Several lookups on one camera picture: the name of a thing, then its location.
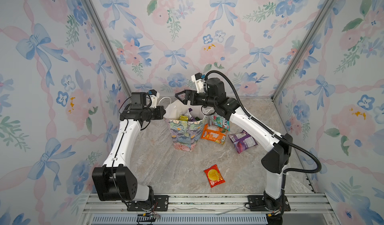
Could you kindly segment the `teal Fox's candy packet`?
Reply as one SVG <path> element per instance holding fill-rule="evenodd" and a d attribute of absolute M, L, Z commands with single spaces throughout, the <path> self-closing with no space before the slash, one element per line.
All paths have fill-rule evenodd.
<path fill-rule="evenodd" d="M 217 113 L 209 116 L 209 124 L 230 131 L 230 122 Z"/>

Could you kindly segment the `floral paper gift bag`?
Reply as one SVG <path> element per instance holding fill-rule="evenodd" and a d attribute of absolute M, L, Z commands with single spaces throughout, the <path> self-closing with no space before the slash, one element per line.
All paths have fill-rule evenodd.
<path fill-rule="evenodd" d="M 196 119 L 195 122 L 180 121 L 180 115 L 185 115 L 188 108 L 193 109 L 191 114 Z M 171 138 L 175 149 L 186 152 L 194 150 L 197 141 L 201 138 L 208 117 L 213 113 L 212 108 L 203 106 L 184 105 L 179 100 L 175 100 L 166 107 L 164 120 L 170 130 Z"/>

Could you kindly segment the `orange snack packet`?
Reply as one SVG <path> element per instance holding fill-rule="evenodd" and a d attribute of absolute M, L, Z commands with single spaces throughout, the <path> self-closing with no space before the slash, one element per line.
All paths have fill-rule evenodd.
<path fill-rule="evenodd" d="M 215 125 L 210 126 L 209 124 L 206 124 L 204 126 L 201 139 L 223 145 L 227 137 L 227 132 L 228 130 L 224 128 L 221 128 Z"/>

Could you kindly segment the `small purple snack packet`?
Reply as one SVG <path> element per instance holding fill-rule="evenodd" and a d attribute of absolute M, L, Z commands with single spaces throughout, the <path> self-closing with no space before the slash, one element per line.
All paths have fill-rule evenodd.
<path fill-rule="evenodd" d="M 245 130 L 242 130 L 237 134 L 230 134 L 229 138 L 234 144 L 234 147 L 238 154 L 244 152 L 245 150 L 257 146 L 258 142 Z"/>

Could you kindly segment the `red snack packet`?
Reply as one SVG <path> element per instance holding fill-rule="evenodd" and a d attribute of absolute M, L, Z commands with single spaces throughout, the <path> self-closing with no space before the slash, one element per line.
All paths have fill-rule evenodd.
<path fill-rule="evenodd" d="M 204 172 L 211 188 L 226 182 L 217 165 L 213 165 L 212 167 L 204 170 Z"/>

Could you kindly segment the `yellow snack packet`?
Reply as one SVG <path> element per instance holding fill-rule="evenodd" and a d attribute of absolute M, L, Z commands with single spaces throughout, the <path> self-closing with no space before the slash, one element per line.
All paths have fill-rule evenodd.
<path fill-rule="evenodd" d="M 184 122 L 188 122 L 189 121 L 189 117 L 185 116 L 185 115 L 180 115 L 179 120 L 180 121 L 184 121 Z"/>

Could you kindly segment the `large purple snack packet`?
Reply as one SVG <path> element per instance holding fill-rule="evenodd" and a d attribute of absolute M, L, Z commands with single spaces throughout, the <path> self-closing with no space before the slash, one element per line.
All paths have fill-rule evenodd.
<path fill-rule="evenodd" d="M 193 109 L 188 108 L 187 112 L 185 113 L 185 116 L 188 117 L 189 122 L 195 122 L 196 121 L 196 119 L 191 114 L 192 111 L 193 111 Z"/>

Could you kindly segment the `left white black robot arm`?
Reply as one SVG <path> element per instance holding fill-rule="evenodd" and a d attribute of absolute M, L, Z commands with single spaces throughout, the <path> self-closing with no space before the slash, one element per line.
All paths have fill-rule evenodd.
<path fill-rule="evenodd" d="M 96 167 L 92 179 L 100 201 L 153 201 L 153 189 L 139 184 L 131 172 L 132 151 L 144 122 L 162 120 L 166 111 L 163 106 L 124 110 L 113 148 L 101 167 Z"/>

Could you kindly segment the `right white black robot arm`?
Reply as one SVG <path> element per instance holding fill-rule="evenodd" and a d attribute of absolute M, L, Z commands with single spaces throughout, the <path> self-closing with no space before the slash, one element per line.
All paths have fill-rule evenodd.
<path fill-rule="evenodd" d="M 252 116 L 244 107 L 240 98 L 230 98 L 226 93 L 209 95 L 194 90 L 184 90 L 176 93 L 175 97 L 185 105 L 211 107 L 214 111 L 241 127 L 267 152 L 261 160 L 267 171 L 266 188 L 264 191 L 264 207 L 274 214 L 285 211 L 285 171 L 288 167 L 291 149 L 282 134 L 270 129 Z"/>

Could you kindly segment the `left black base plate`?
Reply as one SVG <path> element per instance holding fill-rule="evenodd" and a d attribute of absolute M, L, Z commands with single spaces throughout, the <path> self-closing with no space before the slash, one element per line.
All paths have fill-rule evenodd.
<path fill-rule="evenodd" d="M 128 212 L 166 212 L 169 206 L 168 195 L 150 196 L 147 201 L 129 201 Z"/>

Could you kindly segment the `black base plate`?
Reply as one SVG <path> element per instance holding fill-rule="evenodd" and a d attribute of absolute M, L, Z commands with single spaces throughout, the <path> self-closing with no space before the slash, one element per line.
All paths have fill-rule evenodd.
<path fill-rule="evenodd" d="M 247 202 L 245 207 L 252 212 L 276 212 L 284 207 L 285 212 L 290 212 L 291 207 L 288 198 L 284 196 L 284 199 L 278 199 L 278 201 L 271 202 L 271 200 L 265 200 L 263 195 L 249 195 L 247 196 Z"/>
<path fill-rule="evenodd" d="M 166 212 L 169 206 L 168 195 L 150 196 L 147 201 L 129 201 L 128 212 Z"/>

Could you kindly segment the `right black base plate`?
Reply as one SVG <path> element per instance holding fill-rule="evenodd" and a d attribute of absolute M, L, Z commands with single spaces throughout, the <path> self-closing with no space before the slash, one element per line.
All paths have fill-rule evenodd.
<path fill-rule="evenodd" d="M 284 207 L 285 212 L 290 212 L 291 207 L 288 198 L 284 196 L 284 199 L 278 199 L 278 201 L 271 202 L 271 200 L 265 200 L 263 195 L 249 195 L 247 196 L 247 202 L 245 207 L 252 212 L 276 212 Z"/>

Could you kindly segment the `left aluminium corner post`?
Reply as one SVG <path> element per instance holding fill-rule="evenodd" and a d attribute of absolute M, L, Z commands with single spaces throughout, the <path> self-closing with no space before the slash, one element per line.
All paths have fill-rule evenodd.
<path fill-rule="evenodd" d="M 123 70 L 117 60 L 117 56 L 113 52 L 112 45 L 108 39 L 107 33 L 105 29 L 103 28 L 102 21 L 100 19 L 100 16 L 98 15 L 94 3 L 92 0 L 81 0 L 83 3 L 86 12 L 90 16 L 90 20 L 94 25 L 94 28 L 96 30 L 96 33 L 101 41 L 102 46 L 104 47 L 106 54 L 108 55 L 108 58 L 110 59 L 112 63 L 112 67 L 116 71 L 118 79 L 122 83 L 123 91 L 125 92 L 127 97 L 130 97 L 132 94 L 131 89 L 129 88 L 128 82 L 124 76 Z"/>

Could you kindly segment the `aluminium corner post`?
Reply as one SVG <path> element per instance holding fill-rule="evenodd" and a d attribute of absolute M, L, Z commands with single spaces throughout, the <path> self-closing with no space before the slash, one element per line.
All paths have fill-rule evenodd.
<path fill-rule="evenodd" d="M 102 21 L 100 19 L 100 16 L 98 15 L 94 3 L 92 0 L 81 0 L 83 3 L 86 12 L 90 16 L 90 20 L 94 25 L 94 28 L 96 30 L 96 33 L 101 41 L 102 46 L 104 47 L 106 54 L 108 55 L 108 58 L 110 59 L 112 63 L 112 67 L 116 71 L 118 79 L 122 83 L 123 91 L 125 92 L 127 97 L 130 97 L 132 94 L 131 89 L 129 88 L 128 82 L 124 76 L 123 70 L 117 60 L 117 56 L 113 52 L 112 45 L 108 39 L 107 33 L 105 29 L 103 28 Z"/>
<path fill-rule="evenodd" d="M 282 90 L 284 89 L 285 84 L 288 82 L 290 76 L 296 69 L 297 64 L 304 56 L 304 53 L 307 51 L 308 47 L 311 45 L 312 41 L 317 36 L 318 30 L 320 26 L 323 24 L 323 22 L 326 20 L 326 17 L 328 16 L 328 13 L 332 10 L 333 6 L 336 4 L 337 0 L 324 0 L 322 7 L 319 9 L 318 13 L 316 14 L 316 17 L 308 29 L 307 34 L 305 35 L 304 39 L 302 40 L 301 45 L 299 46 L 298 52 L 294 57 L 292 58 L 292 62 L 289 64 L 286 72 L 284 73 L 281 81 L 278 83 L 278 86 L 274 93 L 271 96 L 271 99 L 273 102 L 278 100 L 280 93 L 282 93 Z"/>

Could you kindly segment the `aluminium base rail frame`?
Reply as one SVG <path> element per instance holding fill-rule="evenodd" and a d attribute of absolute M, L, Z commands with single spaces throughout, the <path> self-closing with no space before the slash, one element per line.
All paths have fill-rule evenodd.
<path fill-rule="evenodd" d="M 128 211 L 121 202 L 91 195 L 79 225 L 339 225 L 325 194 L 288 194 L 281 218 L 246 208 L 259 194 L 169 194 L 153 212 Z"/>

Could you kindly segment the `right aluminium corner post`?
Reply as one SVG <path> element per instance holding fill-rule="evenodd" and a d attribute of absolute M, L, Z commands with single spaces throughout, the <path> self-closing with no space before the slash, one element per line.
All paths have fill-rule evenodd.
<path fill-rule="evenodd" d="M 285 84 L 288 82 L 290 76 L 296 69 L 297 64 L 304 56 L 304 53 L 307 51 L 308 47 L 311 45 L 312 41 L 317 36 L 318 30 L 320 26 L 323 24 L 323 22 L 326 20 L 326 17 L 328 16 L 328 13 L 332 10 L 333 6 L 336 4 L 337 0 L 324 0 L 322 7 L 319 9 L 318 13 L 316 14 L 316 17 L 308 29 L 307 34 L 305 35 L 304 39 L 302 40 L 301 45 L 299 46 L 298 52 L 294 57 L 292 58 L 292 62 L 289 64 L 286 72 L 284 73 L 281 81 L 278 83 L 278 86 L 274 93 L 271 96 L 271 99 L 273 102 L 278 100 L 280 93 L 282 93 L 282 90 L 284 89 Z"/>

